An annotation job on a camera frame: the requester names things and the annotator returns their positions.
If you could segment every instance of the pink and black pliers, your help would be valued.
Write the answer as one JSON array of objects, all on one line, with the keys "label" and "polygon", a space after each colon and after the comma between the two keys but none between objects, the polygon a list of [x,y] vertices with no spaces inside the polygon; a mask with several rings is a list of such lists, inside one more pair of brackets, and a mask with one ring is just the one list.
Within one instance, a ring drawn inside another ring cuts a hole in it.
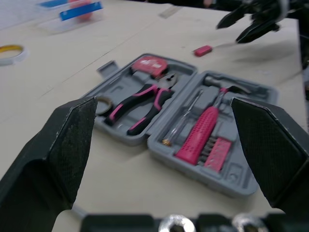
[{"label": "pink and black pliers", "polygon": [[140,134],[162,109],[166,100],[173,95],[171,88],[177,83],[176,74],[168,74],[161,78],[158,84],[145,84],[137,93],[124,99],[105,119],[105,123],[112,126],[118,119],[120,119],[126,112],[134,106],[154,97],[154,105],[148,114],[135,123],[126,133],[127,135]]}]

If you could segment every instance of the hammer head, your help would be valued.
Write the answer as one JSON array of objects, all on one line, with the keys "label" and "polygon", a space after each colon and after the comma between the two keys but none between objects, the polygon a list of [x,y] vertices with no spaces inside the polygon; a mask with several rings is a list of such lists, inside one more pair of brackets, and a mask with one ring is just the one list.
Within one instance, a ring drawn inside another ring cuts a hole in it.
[{"label": "hammer head", "polygon": [[238,84],[236,81],[233,80],[217,80],[212,76],[206,76],[204,80],[204,85],[206,86],[216,86],[218,88],[226,88],[228,92],[233,93],[244,93],[244,94],[251,94],[251,91],[248,90],[246,87]]}]

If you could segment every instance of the pink eraser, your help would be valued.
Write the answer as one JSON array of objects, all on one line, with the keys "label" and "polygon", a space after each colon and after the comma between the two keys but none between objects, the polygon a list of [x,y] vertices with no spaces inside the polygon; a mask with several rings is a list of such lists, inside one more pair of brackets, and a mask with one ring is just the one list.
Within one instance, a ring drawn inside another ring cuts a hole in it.
[{"label": "pink eraser", "polygon": [[206,46],[202,46],[196,50],[194,50],[194,55],[196,55],[197,57],[201,57],[203,55],[206,55],[207,53],[212,51],[212,47],[210,47],[209,45]]}]

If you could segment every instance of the blue label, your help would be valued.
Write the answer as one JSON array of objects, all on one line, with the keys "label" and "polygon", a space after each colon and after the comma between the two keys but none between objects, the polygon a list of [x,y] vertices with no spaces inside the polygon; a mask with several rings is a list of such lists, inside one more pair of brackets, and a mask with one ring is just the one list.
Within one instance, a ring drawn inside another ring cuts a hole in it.
[{"label": "blue label", "polygon": [[46,8],[53,8],[55,6],[60,6],[67,3],[68,3],[67,0],[52,0],[52,1],[41,2],[39,5]]},{"label": "blue label", "polygon": [[80,7],[70,9],[68,11],[63,11],[59,15],[60,15],[61,21],[64,21],[70,18],[75,18],[80,15],[84,15],[86,13],[100,10],[102,8],[103,7],[101,6],[101,2],[98,1],[98,2],[91,3],[91,4],[87,4],[85,6],[80,6]]}]

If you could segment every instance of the metal screw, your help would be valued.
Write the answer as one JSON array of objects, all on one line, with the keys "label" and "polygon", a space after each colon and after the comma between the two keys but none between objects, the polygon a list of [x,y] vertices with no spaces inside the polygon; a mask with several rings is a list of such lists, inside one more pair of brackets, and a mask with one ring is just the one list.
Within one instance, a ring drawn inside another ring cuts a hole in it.
[{"label": "metal screw", "polygon": [[183,215],[171,214],[162,219],[159,232],[196,232],[193,222]]},{"label": "metal screw", "polygon": [[238,214],[232,220],[238,232],[269,232],[261,219],[251,214]]}]

